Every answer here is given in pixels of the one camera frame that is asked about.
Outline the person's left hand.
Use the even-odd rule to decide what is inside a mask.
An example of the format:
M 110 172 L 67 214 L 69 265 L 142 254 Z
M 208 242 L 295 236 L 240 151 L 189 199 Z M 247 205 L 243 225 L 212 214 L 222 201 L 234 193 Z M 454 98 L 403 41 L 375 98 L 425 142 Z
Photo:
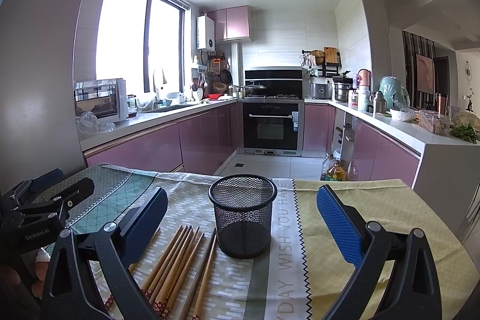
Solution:
M 41 303 L 50 255 L 39 248 L 25 254 L 1 255 L 1 283 L 13 288 L 25 288 Z

